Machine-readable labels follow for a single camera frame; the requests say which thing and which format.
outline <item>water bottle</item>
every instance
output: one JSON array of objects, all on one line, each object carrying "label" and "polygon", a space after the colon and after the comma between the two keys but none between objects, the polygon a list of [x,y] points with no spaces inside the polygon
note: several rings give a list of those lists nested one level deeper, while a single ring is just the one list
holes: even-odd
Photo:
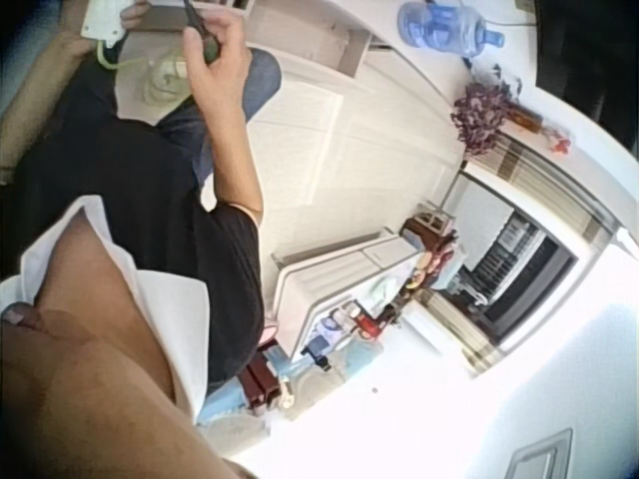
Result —
[{"label": "water bottle", "polygon": [[483,51],[486,43],[503,47],[504,36],[486,29],[486,21],[474,8],[444,7],[409,2],[399,10],[399,35],[413,47],[429,47],[464,58]]}]

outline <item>power strip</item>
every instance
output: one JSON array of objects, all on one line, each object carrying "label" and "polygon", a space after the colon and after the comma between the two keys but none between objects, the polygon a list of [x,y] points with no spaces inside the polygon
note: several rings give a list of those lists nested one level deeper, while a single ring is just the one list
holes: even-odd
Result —
[{"label": "power strip", "polygon": [[82,36],[93,40],[104,40],[108,48],[125,36],[120,13],[135,4],[135,0],[90,0],[84,17]]}]

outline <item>large blue water jug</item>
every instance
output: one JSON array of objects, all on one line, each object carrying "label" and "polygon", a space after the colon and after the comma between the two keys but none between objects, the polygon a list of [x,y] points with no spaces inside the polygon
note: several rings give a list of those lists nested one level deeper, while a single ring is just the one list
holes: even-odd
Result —
[{"label": "large blue water jug", "polygon": [[486,29],[486,21],[474,8],[444,7],[409,2],[399,10],[399,34],[413,47],[429,47],[465,58],[483,51],[486,43],[503,47],[504,36]]}]

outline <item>screwdriver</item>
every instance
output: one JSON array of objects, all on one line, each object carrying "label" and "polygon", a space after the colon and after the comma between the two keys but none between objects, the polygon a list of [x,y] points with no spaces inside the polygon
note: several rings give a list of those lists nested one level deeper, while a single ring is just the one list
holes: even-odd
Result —
[{"label": "screwdriver", "polygon": [[211,65],[218,59],[220,55],[220,44],[218,39],[213,35],[204,24],[204,19],[195,9],[191,0],[184,0],[184,7],[187,11],[187,20],[189,26],[195,28],[204,43],[204,61],[207,65]]}]

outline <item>blue jeans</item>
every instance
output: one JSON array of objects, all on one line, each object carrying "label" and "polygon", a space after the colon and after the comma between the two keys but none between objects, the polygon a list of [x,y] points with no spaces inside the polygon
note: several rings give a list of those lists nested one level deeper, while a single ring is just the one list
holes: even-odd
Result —
[{"label": "blue jeans", "polygon": [[[110,62],[117,62],[123,45],[124,41],[105,53]],[[253,49],[252,53],[253,61],[243,98],[247,122],[282,85],[278,60],[264,50]],[[99,124],[106,119],[117,118],[115,79],[115,72],[105,70],[95,58],[85,60],[62,94],[44,135],[72,128],[76,122]],[[202,186],[213,172],[214,158],[207,126],[193,97],[163,118],[156,128],[183,152],[186,161],[193,163],[194,174]]]}]

